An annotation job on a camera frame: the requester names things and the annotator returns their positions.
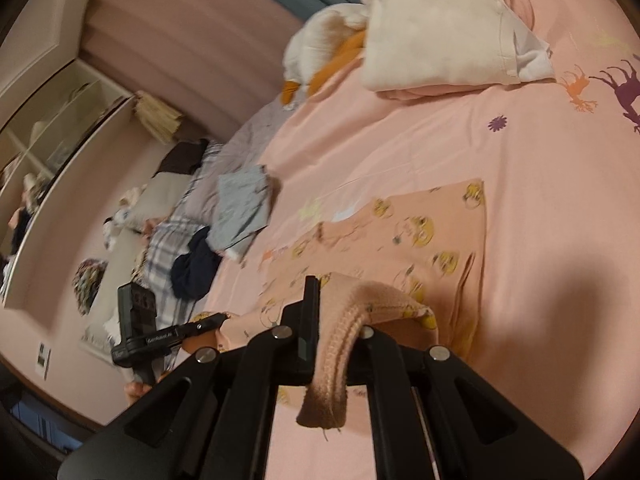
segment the navy blue garment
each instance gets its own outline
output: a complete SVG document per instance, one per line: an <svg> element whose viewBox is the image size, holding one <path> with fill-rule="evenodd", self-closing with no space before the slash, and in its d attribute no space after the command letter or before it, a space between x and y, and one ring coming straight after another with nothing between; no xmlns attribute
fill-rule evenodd
<svg viewBox="0 0 640 480"><path fill-rule="evenodd" d="M209 227L197 231L189 240L189 252L171 267L171 286L179 300L201 300L209 293L222 257L209 249L208 233Z"/></svg>

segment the light blue folded garment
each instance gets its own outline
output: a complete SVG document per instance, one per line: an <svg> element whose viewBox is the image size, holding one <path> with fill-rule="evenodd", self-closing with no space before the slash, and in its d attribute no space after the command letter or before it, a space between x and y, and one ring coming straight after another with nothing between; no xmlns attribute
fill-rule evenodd
<svg viewBox="0 0 640 480"><path fill-rule="evenodd" d="M267 227L270 213L271 184L264 166L220 175L207 244L212 251L239 261L256 233Z"/></svg>

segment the silver bolt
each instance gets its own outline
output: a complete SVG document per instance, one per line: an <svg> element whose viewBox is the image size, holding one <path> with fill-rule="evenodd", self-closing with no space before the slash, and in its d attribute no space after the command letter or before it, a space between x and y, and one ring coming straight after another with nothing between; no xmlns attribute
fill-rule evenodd
<svg viewBox="0 0 640 480"><path fill-rule="evenodd" d="M363 326L360 330L360 339L369 339L371 337L373 337L373 329L368 325Z"/></svg>
<svg viewBox="0 0 640 480"><path fill-rule="evenodd" d="M276 339L286 339L293 335L293 330L287 325L278 325L271 329L271 333Z"/></svg>
<svg viewBox="0 0 640 480"><path fill-rule="evenodd" d="M451 357L451 352L444 346L434 346L430 348L429 355L436 361L446 361Z"/></svg>
<svg viewBox="0 0 640 480"><path fill-rule="evenodd" d="M198 350L196 351L196 361L199 363L210 363L213 361L213 359L216 358L217 354L218 352L216 352L210 346L198 348Z"/></svg>

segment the bedsheet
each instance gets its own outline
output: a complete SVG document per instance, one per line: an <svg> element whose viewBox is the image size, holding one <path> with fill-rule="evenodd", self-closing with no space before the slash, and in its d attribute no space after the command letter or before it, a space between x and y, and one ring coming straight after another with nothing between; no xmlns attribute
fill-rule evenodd
<svg viewBox="0 0 640 480"><path fill-rule="evenodd" d="M531 0L558 82L416 102L363 89L357 62L260 163L282 190L206 310L255 305L270 257L371 198L482 178L487 239L469 363L592 474L640 406L640 41L614 0ZM366 413L341 433L276 409L268 478L374 478Z"/></svg>

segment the pink wall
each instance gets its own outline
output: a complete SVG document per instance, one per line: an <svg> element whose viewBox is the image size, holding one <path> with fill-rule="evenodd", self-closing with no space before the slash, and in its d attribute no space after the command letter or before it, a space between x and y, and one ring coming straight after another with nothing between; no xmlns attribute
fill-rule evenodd
<svg viewBox="0 0 640 480"><path fill-rule="evenodd" d="M90 174L78 183L66 212L42 247L22 310L0 308L0 352L30 381L81 415L107 423L126 406L119 370L78 346L86 318L71 288L79 263L107 259L102 222L124 191L147 182L167 147L133 120ZM34 371L40 342L51 348L46 381Z"/></svg>

